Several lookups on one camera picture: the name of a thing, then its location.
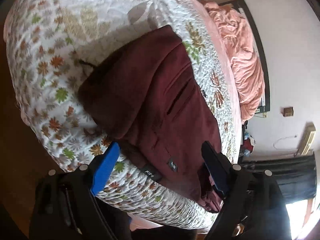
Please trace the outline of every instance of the pink bedsheet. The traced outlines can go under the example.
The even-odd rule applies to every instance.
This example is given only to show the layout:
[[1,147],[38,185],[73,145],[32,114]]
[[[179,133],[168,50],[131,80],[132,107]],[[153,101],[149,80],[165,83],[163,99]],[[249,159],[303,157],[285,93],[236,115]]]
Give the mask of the pink bedsheet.
[[244,123],[254,115],[265,89],[261,62],[253,48],[253,33],[248,21],[236,10],[220,7],[215,2],[206,2],[204,7],[224,42]]

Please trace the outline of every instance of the floral bedspread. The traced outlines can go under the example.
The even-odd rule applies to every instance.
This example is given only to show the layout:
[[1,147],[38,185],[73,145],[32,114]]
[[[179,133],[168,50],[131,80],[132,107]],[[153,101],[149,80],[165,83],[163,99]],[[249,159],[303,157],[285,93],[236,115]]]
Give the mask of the floral bedspread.
[[[17,0],[8,23],[7,57],[27,122],[64,171],[103,154],[110,140],[76,98],[92,67],[150,30],[170,24],[183,39],[195,79],[217,118],[222,152],[238,149],[230,98],[217,53],[189,0]],[[99,193],[134,215],[206,232],[215,215],[153,182],[122,154]]]

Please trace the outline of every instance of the black label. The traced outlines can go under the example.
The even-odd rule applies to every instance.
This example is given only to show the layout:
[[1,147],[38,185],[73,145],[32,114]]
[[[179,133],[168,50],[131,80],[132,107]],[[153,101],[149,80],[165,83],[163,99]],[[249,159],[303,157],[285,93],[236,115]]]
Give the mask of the black label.
[[172,159],[169,159],[167,164],[169,165],[171,170],[173,170],[174,172],[178,172],[178,166],[173,162]]
[[151,164],[144,165],[140,171],[142,171],[144,174],[146,174],[148,177],[150,177],[154,181],[158,181],[162,178],[162,175],[160,172]]

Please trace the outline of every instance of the headboard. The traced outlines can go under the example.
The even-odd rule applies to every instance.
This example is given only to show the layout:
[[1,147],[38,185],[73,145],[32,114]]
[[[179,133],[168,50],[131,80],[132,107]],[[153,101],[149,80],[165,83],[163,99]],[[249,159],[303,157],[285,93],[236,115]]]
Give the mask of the headboard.
[[265,91],[264,91],[264,95],[262,95],[261,98],[261,102],[259,107],[256,110],[256,113],[264,113],[264,112],[268,112],[270,111],[270,87],[269,87],[269,76],[268,76],[268,68],[267,68],[267,62],[266,62],[266,57],[264,55],[264,51],[263,51],[263,46],[261,43],[261,39],[260,39],[260,35],[258,32],[258,29],[254,23],[253,17],[251,15],[251,12],[247,6],[247,4],[245,3],[244,0],[232,0],[232,1],[228,1],[225,3],[220,3],[219,5],[226,5],[226,4],[232,4],[233,5],[233,9],[237,10],[239,13],[241,13],[245,18],[247,18],[253,36],[254,36],[254,49],[256,51],[256,53],[258,53],[259,57],[260,57],[260,61],[261,61],[261,66],[262,66],[262,70],[263,70],[263,75],[264,75],[264,82],[265,82]]

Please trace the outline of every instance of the dark curtain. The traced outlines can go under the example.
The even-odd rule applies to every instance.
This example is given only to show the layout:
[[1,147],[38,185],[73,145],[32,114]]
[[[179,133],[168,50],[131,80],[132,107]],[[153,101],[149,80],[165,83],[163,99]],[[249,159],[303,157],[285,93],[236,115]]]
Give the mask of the dark curtain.
[[316,161],[314,155],[268,161],[243,161],[245,169],[254,172],[271,170],[286,204],[316,195]]

